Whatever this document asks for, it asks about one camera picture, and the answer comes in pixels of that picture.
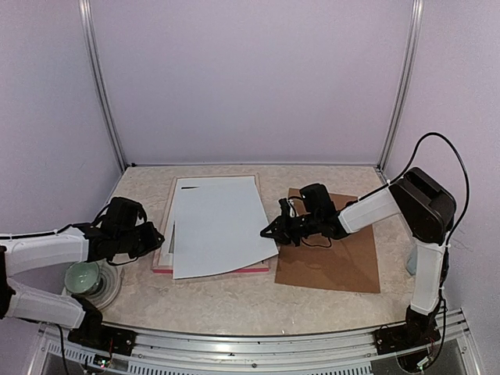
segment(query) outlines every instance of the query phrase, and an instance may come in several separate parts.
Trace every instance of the purple wall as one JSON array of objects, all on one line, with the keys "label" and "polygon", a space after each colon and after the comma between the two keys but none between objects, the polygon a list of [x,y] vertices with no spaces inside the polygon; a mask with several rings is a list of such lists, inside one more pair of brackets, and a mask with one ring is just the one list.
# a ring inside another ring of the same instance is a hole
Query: purple wall
[{"label": "purple wall", "polygon": [[[468,167],[470,210],[452,240],[446,295],[463,307],[488,374],[500,373],[500,3],[426,1],[415,69],[388,166],[394,177],[429,130],[450,137]],[[451,190],[462,208],[462,172],[439,140],[417,165]]]},{"label": "purple wall", "polygon": [[[0,232],[89,220],[120,172],[105,132],[77,1],[0,2]],[[60,292],[64,266],[20,275]],[[0,373],[21,373],[37,325],[0,322]]]},{"label": "purple wall", "polygon": [[92,2],[128,160],[376,164],[411,6]]}]

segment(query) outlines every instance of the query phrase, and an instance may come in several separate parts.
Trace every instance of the brown cardboard sheet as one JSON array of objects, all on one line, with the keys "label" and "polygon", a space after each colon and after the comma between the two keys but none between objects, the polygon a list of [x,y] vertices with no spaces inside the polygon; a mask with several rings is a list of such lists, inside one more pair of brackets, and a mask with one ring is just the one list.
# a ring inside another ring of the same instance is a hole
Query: brown cardboard sheet
[{"label": "brown cardboard sheet", "polygon": [[[299,195],[298,189],[290,189],[288,196],[292,195]],[[330,194],[330,197],[337,209],[355,200],[348,195]],[[304,205],[298,200],[295,200],[295,208],[299,215],[305,213]],[[328,239],[320,234],[309,236],[306,242],[310,245],[329,244]],[[332,291],[380,293],[372,226],[340,241],[332,241],[329,248],[282,245],[275,282]]]}]

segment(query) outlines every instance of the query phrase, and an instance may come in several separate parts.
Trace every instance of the vertical metal post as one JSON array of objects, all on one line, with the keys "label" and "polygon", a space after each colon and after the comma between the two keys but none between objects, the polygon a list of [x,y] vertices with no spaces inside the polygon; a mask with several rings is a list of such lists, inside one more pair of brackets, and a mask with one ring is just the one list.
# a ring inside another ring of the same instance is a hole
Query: vertical metal post
[{"label": "vertical metal post", "polygon": [[111,109],[109,108],[108,96],[106,94],[104,80],[102,78],[101,66],[99,65],[99,55],[97,43],[95,41],[94,25],[92,23],[90,0],[79,0],[79,5],[81,21],[84,28],[85,42],[87,44],[88,57],[91,63],[92,75],[94,76],[95,89],[97,91],[99,104],[101,106],[109,140],[111,141],[113,153],[115,155],[116,162],[123,173],[127,168],[127,161],[125,159],[125,155],[123,154],[123,148],[120,143],[118,132],[116,131]]},{"label": "vertical metal post", "polygon": [[413,63],[415,62],[416,47],[419,41],[420,26],[422,24],[423,13],[423,0],[413,0],[412,19],[410,23],[410,30],[408,34],[408,41],[406,42],[405,59],[403,62],[403,69],[401,78],[399,80],[398,93],[396,95],[395,106],[391,114],[391,123],[387,137],[385,138],[382,154],[378,162],[378,169],[385,173],[389,156],[391,155],[392,147],[398,132],[399,122],[405,106],[406,94],[408,93],[409,82],[412,77]]}]

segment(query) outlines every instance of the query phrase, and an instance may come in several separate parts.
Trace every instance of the table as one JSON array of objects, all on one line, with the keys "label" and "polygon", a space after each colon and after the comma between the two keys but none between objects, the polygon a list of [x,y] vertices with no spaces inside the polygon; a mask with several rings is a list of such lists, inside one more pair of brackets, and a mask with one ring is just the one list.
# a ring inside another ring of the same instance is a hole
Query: table
[{"label": "table", "polygon": [[[380,186],[364,166],[154,166],[128,168],[114,196],[139,201],[159,227],[174,177],[258,173],[261,198],[270,220],[288,188],[320,182],[329,192],[363,195]],[[414,288],[405,270],[411,251],[401,219],[373,226],[380,294],[324,291],[274,283],[269,273],[231,274],[172,280],[151,271],[152,254],[123,267],[123,285],[103,310],[104,320],[135,327],[196,334],[311,334],[380,326],[403,320]]]}]

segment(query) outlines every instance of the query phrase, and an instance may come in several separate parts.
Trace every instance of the white paper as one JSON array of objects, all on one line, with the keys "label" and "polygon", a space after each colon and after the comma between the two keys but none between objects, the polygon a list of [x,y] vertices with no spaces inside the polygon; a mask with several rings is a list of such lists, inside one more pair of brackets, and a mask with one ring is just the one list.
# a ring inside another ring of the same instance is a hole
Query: white paper
[{"label": "white paper", "polygon": [[175,222],[175,197],[182,188],[194,186],[213,186],[221,184],[234,184],[252,181],[255,183],[254,176],[229,176],[229,177],[185,177],[177,180],[175,189],[173,191],[172,203],[170,206],[170,214],[165,225],[165,242],[163,242],[158,261],[159,266],[172,266],[173,265],[173,225]]},{"label": "white paper", "polygon": [[179,190],[173,278],[231,272],[277,255],[255,181]]}]

